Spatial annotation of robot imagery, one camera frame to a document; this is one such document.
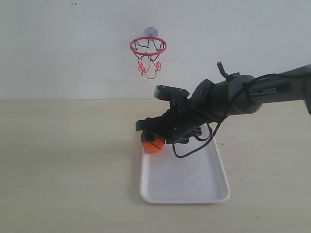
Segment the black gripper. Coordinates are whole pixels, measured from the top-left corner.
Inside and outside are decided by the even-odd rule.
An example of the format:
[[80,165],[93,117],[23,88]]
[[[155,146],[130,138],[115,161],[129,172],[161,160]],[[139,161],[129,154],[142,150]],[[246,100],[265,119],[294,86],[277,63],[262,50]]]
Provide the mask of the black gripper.
[[137,120],[135,131],[143,131],[140,136],[141,142],[154,142],[155,137],[160,137],[168,144],[186,144],[192,137],[205,141],[200,137],[201,126],[208,123],[209,118],[206,115],[191,108],[171,108],[160,116]]

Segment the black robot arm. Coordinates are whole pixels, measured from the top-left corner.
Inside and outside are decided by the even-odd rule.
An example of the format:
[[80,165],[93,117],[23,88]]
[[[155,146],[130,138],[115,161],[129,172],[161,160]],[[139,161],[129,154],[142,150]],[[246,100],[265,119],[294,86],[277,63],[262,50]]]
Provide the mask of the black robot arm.
[[306,65],[261,77],[227,74],[218,63],[224,81],[205,79],[192,94],[186,89],[158,85],[154,97],[168,101],[169,109],[160,116],[140,119],[135,130],[143,142],[160,137],[168,144],[186,144],[200,135],[199,127],[220,123],[228,116],[253,114],[264,103],[302,100],[311,108],[311,66]]

